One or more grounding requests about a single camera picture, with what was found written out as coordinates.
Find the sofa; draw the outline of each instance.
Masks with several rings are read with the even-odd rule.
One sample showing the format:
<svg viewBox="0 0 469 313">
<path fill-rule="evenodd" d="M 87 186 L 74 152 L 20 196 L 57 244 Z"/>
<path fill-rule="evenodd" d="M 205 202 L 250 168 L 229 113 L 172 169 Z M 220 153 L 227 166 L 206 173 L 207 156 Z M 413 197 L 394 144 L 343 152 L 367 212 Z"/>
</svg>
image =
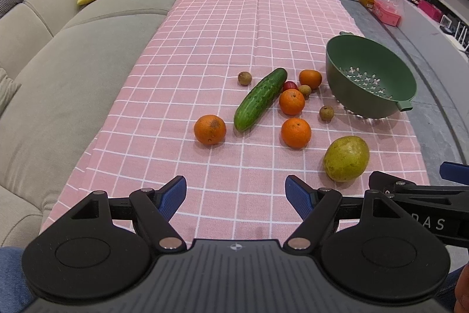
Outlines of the sofa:
<svg viewBox="0 0 469 313">
<path fill-rule="evenodd" d="M 0 246 L 34 239 L 175 0 L 24 0 L 0 18 L 21 84 L 0 117 Z"/>
</svg>

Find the cucumber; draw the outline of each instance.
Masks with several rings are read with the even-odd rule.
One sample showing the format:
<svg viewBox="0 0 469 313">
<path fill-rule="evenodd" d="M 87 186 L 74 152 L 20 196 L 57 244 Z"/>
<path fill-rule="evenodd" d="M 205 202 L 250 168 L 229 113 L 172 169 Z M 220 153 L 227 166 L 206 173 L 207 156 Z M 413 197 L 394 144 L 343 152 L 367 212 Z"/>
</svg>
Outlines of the cucumber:
<svg viewBox="0 0 469 313">
<path fill-rule="evenodd" d="M 264 77 L 236 109 L 234 114 L 234 127 L 236 130 L 243 132 L 253 126 L 264 110 L 272 105 L 274 98 L 279 95 L 286 80 L 287 71 L 283 68 L 277 68 Z"/>
</svg>

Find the floor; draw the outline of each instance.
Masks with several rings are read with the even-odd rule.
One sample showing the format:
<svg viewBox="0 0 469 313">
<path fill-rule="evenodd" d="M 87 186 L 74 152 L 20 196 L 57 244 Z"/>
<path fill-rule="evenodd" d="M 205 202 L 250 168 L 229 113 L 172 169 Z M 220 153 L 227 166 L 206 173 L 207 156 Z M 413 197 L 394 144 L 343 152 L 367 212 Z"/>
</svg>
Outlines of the floor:
<svg viewBox="0 0 469 313">
<path fill-rule="evenodd" d="M 340 0 L 358 28 L 370 39 L 383 44 L 397 54 L 410 68 L 416 82 L 414 109 L 408 112 L 420 143 L 430 184 L 453 185 L 439 176 L 443 161 L 467 163 L 469 134 L 436 74 L 413 44 L 398 30 L 381 24 L 357 0 Z M 451 270 L 468 262 L 468 251 L 447 246 L 451 255 Z"/>
</svg>

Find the red cherry tomato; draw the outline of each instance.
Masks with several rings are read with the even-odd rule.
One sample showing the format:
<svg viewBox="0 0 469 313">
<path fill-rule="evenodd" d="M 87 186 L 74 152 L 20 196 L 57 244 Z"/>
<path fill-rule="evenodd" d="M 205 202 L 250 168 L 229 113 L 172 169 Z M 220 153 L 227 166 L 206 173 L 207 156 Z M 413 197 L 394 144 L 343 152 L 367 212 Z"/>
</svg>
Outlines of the red cherry tomato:
<svg viewBox="0 0 469 313">
<path fill-rule="evenodd" d="M 298 89 L 298 87 L 294 82 L 285 82 L 283 84 L 283 92 L 285 92 L 287 89 Z"/>
</svg>

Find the hand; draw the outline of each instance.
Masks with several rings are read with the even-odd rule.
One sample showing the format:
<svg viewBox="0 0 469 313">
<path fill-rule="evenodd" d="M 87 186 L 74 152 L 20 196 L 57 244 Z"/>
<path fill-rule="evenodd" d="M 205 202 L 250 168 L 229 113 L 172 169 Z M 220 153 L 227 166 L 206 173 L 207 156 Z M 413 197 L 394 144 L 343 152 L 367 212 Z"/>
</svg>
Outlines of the hand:
<svg viewBox="0 0 469 313">
<path fill-rule="evenodd" d="M 454 295 L 456 296 L 454 313 L 469 313 L 469 264 L 464 267 L 459 276 Z"/>
</svg>

